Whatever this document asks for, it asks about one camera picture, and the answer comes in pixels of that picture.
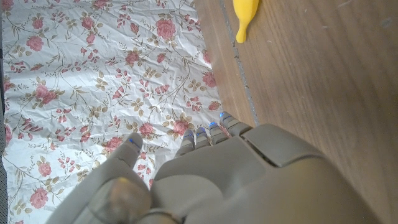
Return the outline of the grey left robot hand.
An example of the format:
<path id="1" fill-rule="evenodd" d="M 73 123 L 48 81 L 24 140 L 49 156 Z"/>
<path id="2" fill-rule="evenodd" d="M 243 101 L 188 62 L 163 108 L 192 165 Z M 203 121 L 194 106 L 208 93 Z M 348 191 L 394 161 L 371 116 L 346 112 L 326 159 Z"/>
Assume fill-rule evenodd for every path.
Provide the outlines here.
<path id="1" fill-rule="evenodd" d="M 271 124 L 229 113 L 186 131 L 152 185 L 133 171 L 137 133 L 77 185 L 49 223 L 378 223 L 326 156 Z"/>

